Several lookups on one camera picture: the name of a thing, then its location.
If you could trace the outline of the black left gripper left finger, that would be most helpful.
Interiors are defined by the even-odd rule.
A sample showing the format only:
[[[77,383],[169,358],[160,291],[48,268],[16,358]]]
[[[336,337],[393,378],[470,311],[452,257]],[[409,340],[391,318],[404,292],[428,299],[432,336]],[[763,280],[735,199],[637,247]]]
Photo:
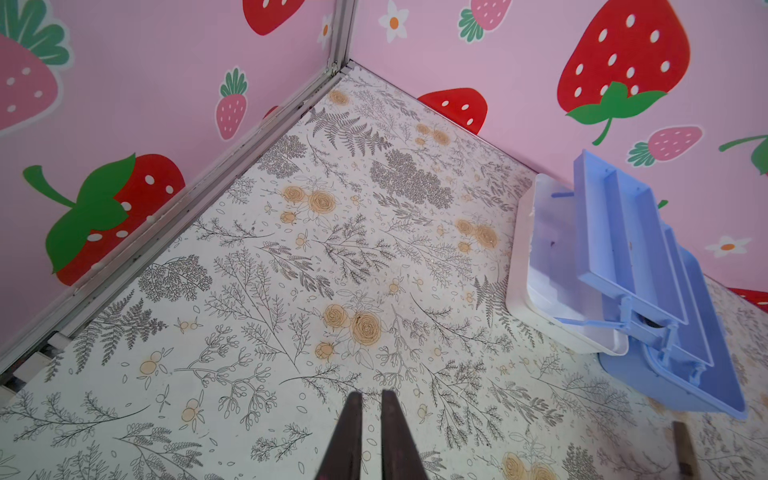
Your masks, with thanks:
[[[363,396],[347,396],[334,428],[316,480],[359,480],[362,457]]]

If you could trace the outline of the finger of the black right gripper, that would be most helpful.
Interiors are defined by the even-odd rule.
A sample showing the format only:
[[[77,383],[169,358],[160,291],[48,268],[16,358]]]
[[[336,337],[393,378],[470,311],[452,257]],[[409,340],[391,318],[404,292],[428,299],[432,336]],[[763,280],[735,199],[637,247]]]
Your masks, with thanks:
[[[700,469],[687,425],[680,421],[674,421],[672,431],[679,478],[682,480],[699,480]]]

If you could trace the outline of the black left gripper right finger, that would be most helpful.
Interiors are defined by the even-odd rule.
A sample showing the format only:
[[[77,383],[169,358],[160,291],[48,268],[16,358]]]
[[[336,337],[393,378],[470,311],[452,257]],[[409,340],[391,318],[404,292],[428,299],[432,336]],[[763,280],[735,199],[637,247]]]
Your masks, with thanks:
[[[384,480],[428,480],[400,402],[391,390],[382,391],[381,446]]]

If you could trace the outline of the white lid blue tool box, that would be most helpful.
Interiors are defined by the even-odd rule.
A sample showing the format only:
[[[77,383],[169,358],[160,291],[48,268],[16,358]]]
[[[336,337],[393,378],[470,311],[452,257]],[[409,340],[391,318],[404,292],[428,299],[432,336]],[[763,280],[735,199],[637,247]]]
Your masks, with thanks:
[[[652,189],[583,152],[574,183],[537,175],[522,196],[508,311],[677,411],[747,416],[704,274]]]

